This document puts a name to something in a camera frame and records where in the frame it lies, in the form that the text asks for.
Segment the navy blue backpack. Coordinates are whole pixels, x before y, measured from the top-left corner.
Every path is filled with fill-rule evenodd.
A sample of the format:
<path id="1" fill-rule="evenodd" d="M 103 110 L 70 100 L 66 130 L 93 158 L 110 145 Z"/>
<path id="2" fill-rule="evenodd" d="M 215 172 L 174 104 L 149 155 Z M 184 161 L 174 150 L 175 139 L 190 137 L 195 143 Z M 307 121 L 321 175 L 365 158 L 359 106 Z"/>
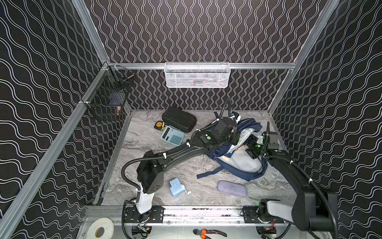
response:
<path id="1" fill-rule="evenodd" d="M 255 119 L 248 118 L 239 121 L 237 129 L 240 133 L 237 145 L 227 143 L 212 152 L 206 153 L 220 167 L 213 171 L 198 174 L 198 179 L 217 174 L 224 169 L 248 182 L 265 174 L 268 169 L 266 160 L 261 159 L 259 156 L 250 156 L 246 151 L 249 147 L 244 145 L 244 142 L 249 139 L 253 132 L 259 132 L 262 129 L 262 125 L 256 122 Z"/>

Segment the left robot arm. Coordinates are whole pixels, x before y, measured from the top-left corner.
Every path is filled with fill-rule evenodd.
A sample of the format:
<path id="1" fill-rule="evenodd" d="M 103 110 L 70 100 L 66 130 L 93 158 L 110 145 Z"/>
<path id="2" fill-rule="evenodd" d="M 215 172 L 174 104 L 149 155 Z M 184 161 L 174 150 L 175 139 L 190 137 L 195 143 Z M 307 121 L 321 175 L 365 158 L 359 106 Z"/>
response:
<path id="1" fill-rule="evenodd" d="M 197 129 L 185 143 L 168 151 L 133 159 L 121 169 L 121 178 L 137 189 L 134 205 L 139 214 L 151 211 L 154 193 L 164 184 L 164 173 L 191 158 L 213 152 L 226 145 L 238 143 L 237 115 L 232 113 L 227 99 L 217 119 Z"/>

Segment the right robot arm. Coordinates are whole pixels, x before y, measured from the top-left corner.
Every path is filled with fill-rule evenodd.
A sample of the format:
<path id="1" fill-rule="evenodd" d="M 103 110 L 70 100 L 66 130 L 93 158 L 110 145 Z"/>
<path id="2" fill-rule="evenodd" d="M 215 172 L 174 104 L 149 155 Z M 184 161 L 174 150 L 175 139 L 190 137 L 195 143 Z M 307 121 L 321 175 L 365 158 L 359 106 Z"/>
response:
<path id="1" fill-rule="evenodd" d="M 319 187 L 285 150 L 270 148 L 270 122 L 263 136 L 261 159 L 282 174 L 295 191 L 296 199 L 293 205 L 262 199 L 256 211 L 258 219 L 265 223 L 280 218 L 313 237 L 314 232 L 328 232 L 333 239 L 338 239 L 336 194 Z"/>

